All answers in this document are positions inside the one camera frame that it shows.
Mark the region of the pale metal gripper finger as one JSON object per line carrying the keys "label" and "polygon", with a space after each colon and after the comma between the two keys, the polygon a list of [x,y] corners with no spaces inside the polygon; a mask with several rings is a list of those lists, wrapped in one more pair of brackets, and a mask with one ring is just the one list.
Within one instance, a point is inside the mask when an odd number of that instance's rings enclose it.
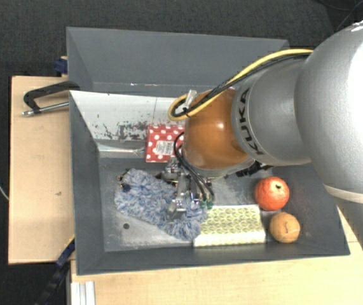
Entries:
{"label": "pale metal gripper finger", "polygon": [[186,202],[180,199],[173,199],[167,207],[167,219],[180,219],[186,212]]}

